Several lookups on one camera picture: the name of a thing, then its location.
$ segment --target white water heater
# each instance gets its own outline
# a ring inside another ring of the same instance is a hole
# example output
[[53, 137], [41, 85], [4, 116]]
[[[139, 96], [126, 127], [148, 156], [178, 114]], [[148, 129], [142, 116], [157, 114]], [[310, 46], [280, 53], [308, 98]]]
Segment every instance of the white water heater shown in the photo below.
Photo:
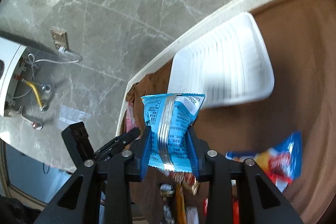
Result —
[[25, 70], [28, 56], [26, 46], [0, 37], [0, 115], [8, 116], [18, 81], [14, 74]]

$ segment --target brown tablecloth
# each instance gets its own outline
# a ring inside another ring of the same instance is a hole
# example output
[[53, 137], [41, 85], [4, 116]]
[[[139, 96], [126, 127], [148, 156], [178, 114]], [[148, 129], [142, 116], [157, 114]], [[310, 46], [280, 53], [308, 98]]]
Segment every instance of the brown tablecloth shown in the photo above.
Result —
[[[199, 138], [220, 153], [263, 151], [302, 131], [302, 174], [284, 191], [302, 220], [316, 223], [336, 193], [336, 2], [335, 0], [275, 0], [252, 12], [261, 30], [275, 76], [274, 91], [263, 101], [201, 110], [194, 124]], [[137, 125], [144, 128], [140, 96], [166, 93], [171, 61], [134, 85]], [[159, 182], [168, 181], [149, 168], [146, 179], [131, 185], [132, 200], [149, 223], [163, 216]], [[186, 205], [197, 206], [204, 223], [201, 184]]]

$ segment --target white power cord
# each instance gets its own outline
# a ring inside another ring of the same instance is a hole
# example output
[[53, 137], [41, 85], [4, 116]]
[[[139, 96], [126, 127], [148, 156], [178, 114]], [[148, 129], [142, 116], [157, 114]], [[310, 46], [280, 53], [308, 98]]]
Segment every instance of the white power cord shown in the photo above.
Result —
[[[38, 67], [35, 65], [35, 63], [48, 62], [48, 63], [53, 63], [53, 64], [72, 64], [72, 63], [77, 63], [80, 60], [82, 60], [82, 57], [78, 53], [71, 52], [71, 51], [65, 49], [64, 47], [60, 47], [58, 52], [61, 53], [61, 54], [69, 54], [69, 55], [75, 56], [77, 59], [74, 60], [74, 61], [65, 61], [65, 62], [59, 62], [59, 61], [54, 61], [54, 60], [49, 60], [49, 59], [35, 60], [35, 56], [32, 53], [30, 53], [30, 54], [28, 54], [28, 57], [27, 57], [27, 63], [30, 65], [30, 68], [31, 68], [30, 80], [35, 81], [35, 68], [38, 69]], [[20, 95], [20, 96], [15, 96], [15, 97], [13, 97], [13, 99], [22, 98], [22, 97], [28, 95], [29, 92], [31, 92], [31, 90], [32, 89], [30, 88], [25, 94]]]

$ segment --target white plastic tray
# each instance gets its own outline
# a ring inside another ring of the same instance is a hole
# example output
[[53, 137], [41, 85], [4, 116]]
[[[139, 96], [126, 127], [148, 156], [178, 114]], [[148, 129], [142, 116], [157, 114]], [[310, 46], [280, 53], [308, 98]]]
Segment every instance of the white plastic tray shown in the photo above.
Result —
[[274, 75], [250, 13], [224, 22], [176, 53], [168, 93], [204, 93], [202, 108], [267, 98]]

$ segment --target yellow hose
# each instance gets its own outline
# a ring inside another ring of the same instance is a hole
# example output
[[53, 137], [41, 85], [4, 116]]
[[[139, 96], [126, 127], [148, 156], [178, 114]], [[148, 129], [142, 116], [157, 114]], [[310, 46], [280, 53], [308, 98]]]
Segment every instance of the yellow hose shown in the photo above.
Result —
[[44, 107], [44, 104], [43, 104], [43, 102], [42, 102], [42, 100], [41, 100], [40, 94], [39, 94], [39, 92], [38, 92], [36, 86], [34, 85], [34, 83], [32, 83], [32, 82], [30, 82], [30, 81], [27, 81], [27, 80], [24, 80], [23, 82], [24, 82], [27, 86], [31, 87], [31, 89], [34, 91], [34, 94], [35, 94], [37, 103], [39, 104], [39, 106], [40, 106], [41, 108], [43, 108], [43, 107]]

